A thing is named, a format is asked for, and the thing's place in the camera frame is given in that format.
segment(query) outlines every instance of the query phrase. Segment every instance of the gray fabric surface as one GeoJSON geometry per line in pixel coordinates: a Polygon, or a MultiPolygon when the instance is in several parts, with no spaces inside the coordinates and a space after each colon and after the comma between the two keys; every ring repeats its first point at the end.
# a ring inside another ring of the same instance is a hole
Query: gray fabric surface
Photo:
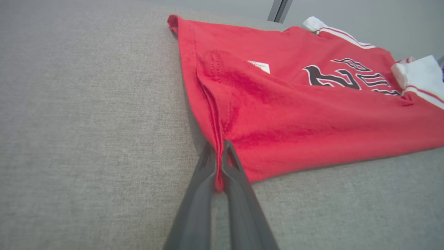
{"type": "MultiPolygon", "coordinates": [[[[0,249],[159,249],[204,138],[171,13],[142,1],[0,2],[0,249]]],[[[254,184],[282,249],[444,246],[444,149],[254,184]]],[[[213,248],[229,249],[226,197],[213,248]]]]}

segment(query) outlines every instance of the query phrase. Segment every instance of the red jersey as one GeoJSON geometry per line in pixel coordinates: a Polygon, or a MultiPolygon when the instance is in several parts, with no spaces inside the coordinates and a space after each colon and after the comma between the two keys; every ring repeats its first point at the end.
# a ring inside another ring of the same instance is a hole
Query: red jersey
{"type": "Polygon", "coordinates": [[[218,166],[223,140],[231,140],[250,181],[444,146],[444,110],[415,92],[401,95],[395,61],[382,48],[326,26],[316,35],[174,15],[168,24],[218,166]]]}

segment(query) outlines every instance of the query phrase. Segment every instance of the white label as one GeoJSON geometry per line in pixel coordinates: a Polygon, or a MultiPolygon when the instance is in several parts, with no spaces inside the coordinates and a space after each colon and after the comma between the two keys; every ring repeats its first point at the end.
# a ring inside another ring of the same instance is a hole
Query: white label
{"type": "Polygon", "coordinates": [[[270,74],[270,66],[268,64],[255,61],[248,61],[248,62],[270,74]]]}

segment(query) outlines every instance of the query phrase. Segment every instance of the white trim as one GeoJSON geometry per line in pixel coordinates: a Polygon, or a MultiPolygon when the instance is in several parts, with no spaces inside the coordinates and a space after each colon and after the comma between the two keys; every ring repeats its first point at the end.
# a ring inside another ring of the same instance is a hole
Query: white trim
{"type": "Polygon", "coordinates": [[[363,49],[376,48],[376,46],[374,46],[374,45],[358,42],[353,36],[351,36],[347,32],[342,31],[340,29],[336,29],[336,28],[332,28],[332,27],[323,27],[323,28],[319,29],[319,31],[317,33],[319,34],[320,32],[327,32],[327,33],[330,33],[330,34],[335,35],[337,37],[340,37],[340,38],[348,41],[349,43],[358,46],[359,48],[363,48],[363,49]]]}
{"type": "Polygon", "coordinates": [[[411,92],[415,92],[419,97],[421,97],[422,99],[430,102],[431,104],[440,107],[441,109],[444,109],[444,103],[442,103],[441,101],[439,101],[438,99],[434,98],[433,96],[430,96],[426,93],[423,93],[419,90],[417,90],[416,88],[412,87],[412,86],[407,86],[407,88],[405,88],[404,92],[402,93],[402,95],[404,95],[405,92],[407,91],[411,91],[411,92]]]}

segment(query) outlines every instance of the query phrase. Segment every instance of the white sleeve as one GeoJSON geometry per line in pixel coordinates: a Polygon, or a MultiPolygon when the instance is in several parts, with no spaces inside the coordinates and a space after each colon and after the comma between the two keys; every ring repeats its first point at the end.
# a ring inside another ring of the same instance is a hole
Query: white sleeve
{"type": "Polygon", "coordinates": [[[419,97],[444,109],[443,72],[433,56],[411,63],[395,63],[392,72],[404,92],[415,92],[419,97]]]}
{"type": "Polygon", "coordinates": [[[314,16],[307,18],[307,20],[305,20],[301,26],[301,28],[303,28],[304,30],[308,30],[310,32],[317,32],[323,27],[328,27],[328,26],[314,16]]]}

